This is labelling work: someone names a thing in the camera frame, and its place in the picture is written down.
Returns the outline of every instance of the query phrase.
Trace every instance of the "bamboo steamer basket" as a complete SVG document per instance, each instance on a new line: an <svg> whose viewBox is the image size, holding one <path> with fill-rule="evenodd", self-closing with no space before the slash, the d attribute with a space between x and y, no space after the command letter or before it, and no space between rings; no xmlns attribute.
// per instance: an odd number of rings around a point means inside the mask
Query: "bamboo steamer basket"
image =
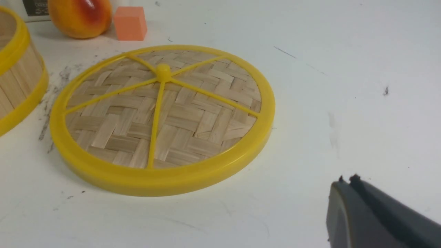
<svg viewBox="0 0 441 248"><path fill-rule="evenodd" d="M48 80L25 23L0 6L0 136L32 112L43 98Z"/></svg>

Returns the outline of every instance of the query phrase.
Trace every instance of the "yellow center knob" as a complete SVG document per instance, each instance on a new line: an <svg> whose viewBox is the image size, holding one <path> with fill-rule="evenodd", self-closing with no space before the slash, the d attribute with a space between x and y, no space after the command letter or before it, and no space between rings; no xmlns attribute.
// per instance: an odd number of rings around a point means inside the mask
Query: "yellow center knob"
<svg viewBox="0 0 441 248"><path fill-rule="evenodd" d="M159 64L156 67L156 76L160 83L168 83L172 79L172 73L168 64Z"/></svg>

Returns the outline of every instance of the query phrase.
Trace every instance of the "bamboo steamer lid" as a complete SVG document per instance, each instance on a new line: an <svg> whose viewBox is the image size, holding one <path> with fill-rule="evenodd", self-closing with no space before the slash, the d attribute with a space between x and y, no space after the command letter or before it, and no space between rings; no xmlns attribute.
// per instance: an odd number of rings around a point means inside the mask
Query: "bamboo steamer lid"
<svg viewBox="0 0 441 248"><path fill-rule="evenodd" d="M54 143L82 178L128 195L173 195L241 170L274 116L266 79L246 61L197 46L160 46L103 61L60 94Z"/></svg>

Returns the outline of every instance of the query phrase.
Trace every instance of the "bamboo slat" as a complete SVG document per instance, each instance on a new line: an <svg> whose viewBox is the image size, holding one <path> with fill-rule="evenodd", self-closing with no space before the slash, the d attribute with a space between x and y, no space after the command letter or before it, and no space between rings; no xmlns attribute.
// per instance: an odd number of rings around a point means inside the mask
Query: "bamboo slat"
<svg viewBox="0 0 441 248"><path fill-rule="evenodd" d="M9 44L16 27L14 17L0 11L0 50ZM17 63L0 75L0 119L26 100L40 80L43 70L41 58L31 41Z"/></svg>
<svg viewBox="0 0 441 248"><path fill-rule="evenodd" d="M197 51L163 50L137 55L155 68L171 71L216 57ZM155 77L131 59L117 61L89 76L68 101L68 108ZM173 77L260 112L261 97L250 74L228 59L203 64ZM159 83L100 100L66 116L72 138L93 156L116 165L145 168ZM256 117L194 90L167 83L158 119L153 165L165 169L193 164L234 146Z"/></svg>

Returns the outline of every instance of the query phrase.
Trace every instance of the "yellow plastic rim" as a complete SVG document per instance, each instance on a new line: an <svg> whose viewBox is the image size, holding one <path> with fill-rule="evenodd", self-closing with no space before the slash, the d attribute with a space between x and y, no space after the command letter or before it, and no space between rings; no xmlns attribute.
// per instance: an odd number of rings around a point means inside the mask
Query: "yellow plastic rim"
<svg viewBox="0 0 441 248"><path fill-rule="evenodd" d="M158 102L161 101L160 98L163 93L165 83L184 84L182 86L193 89L190 85L177 81L173 78L163 78L161 76L161 73L157 72L157 70L161 70L159 66L158 68L153 68L153 66L151 66L147 62L140 60L134 56L137 54L158 50L194 50L218 55L218 57L214 59L203 61L176 71L172 73L172 76L178 73L182 73L186 70L191 70L197 66L224 58L233 61L234 63L247 70L257 83L262 98L261 111L259 113L251 113L257 117L254 126L238 143L236 143L233 147L226 150L225 152L204 161L191 165L181 166L178 168L155 169L150 166L151 162L149 162L148 166L145 169L135 169L114 165L110 162L103 161L87 153L72 139L71 135L69 134L65 121L65 117L68 113L74 112L88 104L95 103L104 98L111 97L121 92L132 90L134 88L154 82L161 83L158 95ZM67 101L69 100L75 89L81 85L84 79L86 79L92 73L97 72L101 68L124 58L130 58L138 61L139 63L142 63L152 72L154 72L157 77L99 96L76 107L67 109ZM157 107L157 109L155 110L155 119L157 119L157 115L159 115L157 114L157 112L159 113L160 111L159 109L160 107ZM274 112L275 101L270 85L268 84L265 77L248 62L232 54L212 48L190 45L167 45L123 53L102 61L84 71L69 85L66 86L66 88L61 92L61 94L55 101L51 113L50 129L53 141L59 152L61 153L62 157L66 160L70 168L84 180L98 187L120 194L138 196L164 196L187 193L208 187L234 175L235 173L243 169L260 153L260 151L266 144L266 141L268 140L270 135L271 126L274 119ZM150 154L152 154L152 150L154 152L155 147L154 137L156 137L156 135L154 135L154 125L155 120L153 121L150 151L146 151L150 152Z"/></svg>
<svg viewBox="0 0 441 248"><path fill-rule="evenodd" d="M0 12L10 14L14 17L15 22L17 23L14 36L9 43L0 50L0 75L2 75L23 56L30 45L30 35L24 21L21 20L16 13L2 6L0 6ZM43 63L43 73L32 93L17 108L0 119L0 136L4 135L24 120L26 116L34 110L46 93L49 76L42 58L41 62Z"/></svg>

